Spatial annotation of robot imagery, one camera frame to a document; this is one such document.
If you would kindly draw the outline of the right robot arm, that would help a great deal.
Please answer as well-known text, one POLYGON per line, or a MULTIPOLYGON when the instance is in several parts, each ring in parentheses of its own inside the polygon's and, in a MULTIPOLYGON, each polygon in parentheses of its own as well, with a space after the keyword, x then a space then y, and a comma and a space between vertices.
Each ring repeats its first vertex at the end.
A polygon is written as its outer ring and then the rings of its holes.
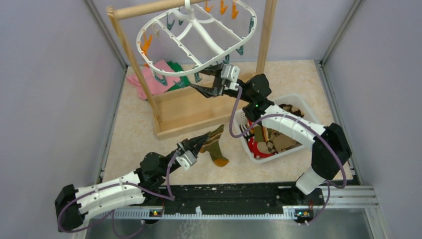
POLYGON ((331 180, 341 173, 343 182, 336 188, 343 189, 347 184, 345 163, 352 155, 343 128, 331 123, 329 126, 317 124, 282 109, 268 99, 271 94, 269 81, 264 73, 254 75, 246 82, 239 78, 240 68, 232 64, 219 63, 201 67, 200 73, 213 76, 212 87, 190 84, 206 98, 230 96, 235 98, 229 120, 230 135, 240 138, 245 132, 232 131, 239 101, 247 102, 242 108, 251 121, 247 130, 255 125, 273 129, 299 142, 312 152, 310 167, 296 180, 292 199, 298 205, 305 205, 312 199, 312 191, 320 184, 333 186, 331 180))

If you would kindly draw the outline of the olive striped sock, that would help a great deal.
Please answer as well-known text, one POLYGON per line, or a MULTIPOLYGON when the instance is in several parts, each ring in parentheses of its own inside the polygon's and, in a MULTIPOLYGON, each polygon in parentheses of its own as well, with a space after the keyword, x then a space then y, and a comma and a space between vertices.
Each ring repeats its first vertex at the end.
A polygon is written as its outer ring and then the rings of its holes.
POLYGON ((224 167, 229 163, 229 160, 223 156, 219 145, 220 138, 224 131, 224 124, 221 124, 217 129, 210 131, 208 153, 213 163, 218 167, 224 167))

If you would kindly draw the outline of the white oval clip hanger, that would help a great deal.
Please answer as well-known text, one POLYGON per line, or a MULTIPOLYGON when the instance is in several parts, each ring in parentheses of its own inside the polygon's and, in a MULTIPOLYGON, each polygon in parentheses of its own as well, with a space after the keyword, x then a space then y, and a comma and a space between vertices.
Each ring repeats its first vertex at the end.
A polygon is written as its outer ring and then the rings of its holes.
POLYGON ((162 10, 144 24, 136 37, 137 51, 155 78, 163 85, 166 76, 194 75, 200 81, 199 70, 218 63, 229 63, 230 55, 243 55, 244 45, 257 28, 257 14, 241 0, 233 0, 231 6, 225 1, 225 13, 209 5, 185 0, 182 6, 162 10), (158 67, 163 53, 169 50, 170 58, 181 58, 191 64, 180 72, 158 67))

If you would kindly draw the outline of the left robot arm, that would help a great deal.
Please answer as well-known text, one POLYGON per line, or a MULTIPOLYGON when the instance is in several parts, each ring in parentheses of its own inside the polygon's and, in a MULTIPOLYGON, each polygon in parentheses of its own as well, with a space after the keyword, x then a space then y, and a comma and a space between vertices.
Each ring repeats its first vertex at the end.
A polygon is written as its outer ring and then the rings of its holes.
POLYGON ((124 206, 153 206, 159 199, 175 200, 170 174, 179 168, 189 170, 209 138, 210 132, 184 139, 167 155, 150 152, 139 168, 116 179, 87 187, 63 187, 54 201, 58 231, 80 232, 85 221, 124 206))

